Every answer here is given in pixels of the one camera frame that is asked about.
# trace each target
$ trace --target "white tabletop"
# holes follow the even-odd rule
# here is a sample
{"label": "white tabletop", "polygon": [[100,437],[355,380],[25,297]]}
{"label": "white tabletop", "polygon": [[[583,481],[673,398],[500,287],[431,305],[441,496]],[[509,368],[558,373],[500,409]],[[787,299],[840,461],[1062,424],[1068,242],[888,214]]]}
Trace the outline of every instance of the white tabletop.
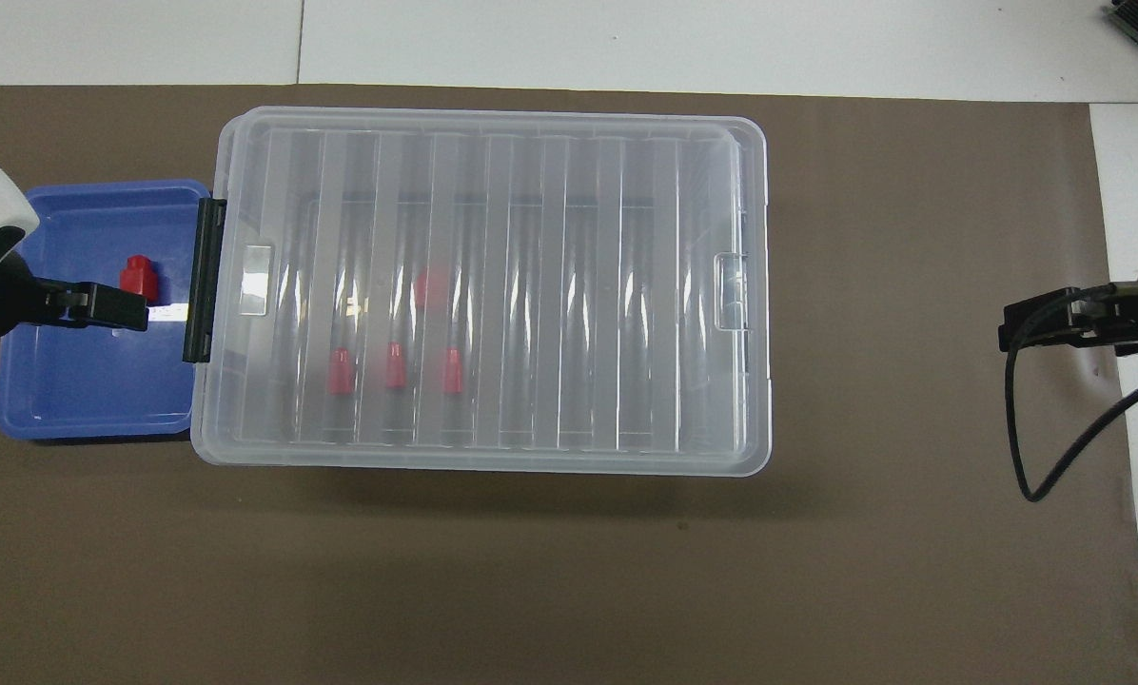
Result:
{"label": "white tabletop", "polygon": [[[1104,102],[1113,279],[1138,274],[1138,47],[1108,0],[0,1],[0,84],[396,83]],[[1124,390],[1138,358],[1121,362]],[[1138,517],[1138,407],[1129,416]]]}

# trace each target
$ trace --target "brown table surface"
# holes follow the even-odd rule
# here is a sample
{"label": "brown table surface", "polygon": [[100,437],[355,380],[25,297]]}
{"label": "brown table surface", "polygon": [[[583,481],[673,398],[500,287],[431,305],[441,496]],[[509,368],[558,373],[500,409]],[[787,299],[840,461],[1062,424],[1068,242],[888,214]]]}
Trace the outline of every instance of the brown table surface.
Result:
{"label": "brown table surface", "polygon": [[[0,682],[1138,682],[1125,432],[1042,504],[1000,307],[1107,281],[1083,105],[0,86],[0,165],[196,178],[261,104],[717,113],[769,139],[775,447],[740,479],[214,468],[0,435]],[[1023,355],[1034,478],[1118,398]]]}

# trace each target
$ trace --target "transparent plastic box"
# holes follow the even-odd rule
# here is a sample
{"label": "transparent plastic box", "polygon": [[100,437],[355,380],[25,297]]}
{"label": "transparent plastic box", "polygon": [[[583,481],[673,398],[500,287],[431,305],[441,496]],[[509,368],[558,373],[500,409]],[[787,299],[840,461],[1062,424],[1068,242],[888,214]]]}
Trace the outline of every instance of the transparent plastic box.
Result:
{"label": "transparent plastic box", "polygon": [[770,451],[764,133],[261,107],[191,438],[234,464],[748,476]]}

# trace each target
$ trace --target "black cable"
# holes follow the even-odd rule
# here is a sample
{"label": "black cable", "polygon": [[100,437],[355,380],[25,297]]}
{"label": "black cable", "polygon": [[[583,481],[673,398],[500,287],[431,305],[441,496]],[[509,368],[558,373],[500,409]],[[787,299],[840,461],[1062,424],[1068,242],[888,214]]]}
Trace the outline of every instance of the black cable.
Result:
{"label": "black cable", "polygon": [[1061,296],[1061,298],[1053,299],[1052,303],[1039,307],[1033,315],[1026,317],[1021,329],[1013,336],[1013,342],[1008,346],[1008,356],[1005,358],[1005,421],[1008,428],[1008,451],[1013,455],[1013,472],[1017,476],[1019,490],[1021,490],[1026,502],[1039,502],[1039,500],[1042,500],[1050,493],[1052,487],[1056,485],[1056,481],[1059,481],[1059,477],[1064,476],[1064,471],[1067,471],[1069,467],[1072,465],[1083,448],[1098,437],[1107,426],[1112,424],[1116,418],[1138,403],[1137,387],[1130,395],[1118,401],[1112,407],[1103,412],[1103,415],[1096,418],[1089,424],[1089,428],[1074,439],[1072,445],[1064,452],[1064,455],[1056,461],[1052,468],[1052,472],[1047,473],[1047,478],[1042,479],[1042,484],[1038,486],[1038,489],[1031,490],[1030,482],[1025,481],[1025,465],[1022,464],[1021,447],[1017,446],[1017,411],[1013,406],[1013,369],[1017,364],[1017,354],[1025,346],[1025,341],[1030,339],[1030,333],[1033,333],[1033,330],[1038,328],[1039,323],[1042,323],[1045,317],[1052,316],[1055,312],[1067,307],[1070,304],[1075,303],[1075,300],[1099,299],[1113,292],[1114,286],[1098,286],[1096,288],[1077,290],[1075,292]]}

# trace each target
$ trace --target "blue container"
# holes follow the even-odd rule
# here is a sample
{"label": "blue container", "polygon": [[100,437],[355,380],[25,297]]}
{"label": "blue container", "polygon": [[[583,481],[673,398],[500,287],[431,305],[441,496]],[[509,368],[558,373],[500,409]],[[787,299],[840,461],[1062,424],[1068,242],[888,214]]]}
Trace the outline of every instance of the blue container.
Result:
{"label": "blue container", "polygon": [[192,365],[181,361],[192,269],[196,181],[50,185],[26,192],[40,216],[18,251],[36,277],[116,287],[131,255],[159,277],[146,333],[20,324],[0,352],[0,430],[11,438],[182,432]]}

